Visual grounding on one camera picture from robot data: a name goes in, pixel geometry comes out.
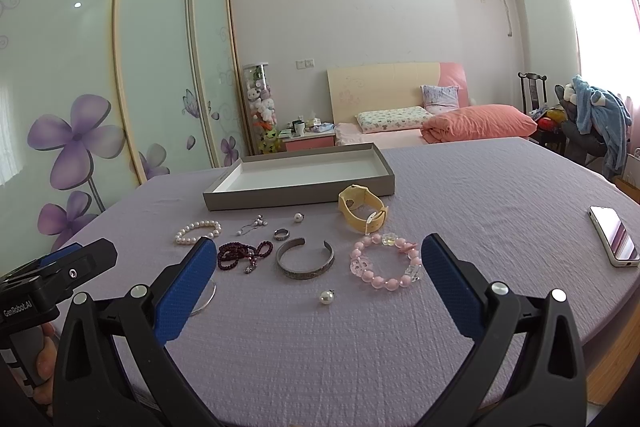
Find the person left hand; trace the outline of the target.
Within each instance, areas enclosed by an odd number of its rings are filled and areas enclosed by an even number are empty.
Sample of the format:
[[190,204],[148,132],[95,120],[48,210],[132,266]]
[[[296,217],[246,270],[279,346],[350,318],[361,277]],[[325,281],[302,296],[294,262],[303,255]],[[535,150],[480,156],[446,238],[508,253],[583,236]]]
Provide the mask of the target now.
[[58,348],[55,343],[55,329],[51,323],[41,325],[43,331],[43,348],[40,351],[36,369],[43,384],[35,387],[32,397],[35,403],[47,408],[47,415],[53,416],[53,376]]

